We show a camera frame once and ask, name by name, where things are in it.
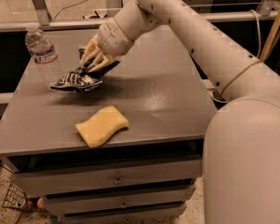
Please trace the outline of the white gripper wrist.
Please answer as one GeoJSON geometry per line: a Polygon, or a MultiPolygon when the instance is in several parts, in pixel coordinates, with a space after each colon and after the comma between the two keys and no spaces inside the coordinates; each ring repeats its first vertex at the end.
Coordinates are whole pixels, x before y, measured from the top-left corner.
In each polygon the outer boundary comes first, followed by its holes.
{"type": "Polygon", "coordinates": [[[130,20],[114,17],[103,23],[87,44],[80,63],[90,62],[87,72],[99,71],[125,55],[133,46],[130,20]]]}

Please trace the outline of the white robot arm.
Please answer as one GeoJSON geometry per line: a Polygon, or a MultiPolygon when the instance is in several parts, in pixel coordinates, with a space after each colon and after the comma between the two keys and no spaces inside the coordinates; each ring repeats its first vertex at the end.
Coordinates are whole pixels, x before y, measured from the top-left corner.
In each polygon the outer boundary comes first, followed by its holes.
{"type": "Polygon", "coordinates": [[[280,76],[182,0],[132,0],[82,57],[97,68],[168,25],[226,104],[203,145],[205,224],[280,224],[280,76]]]}

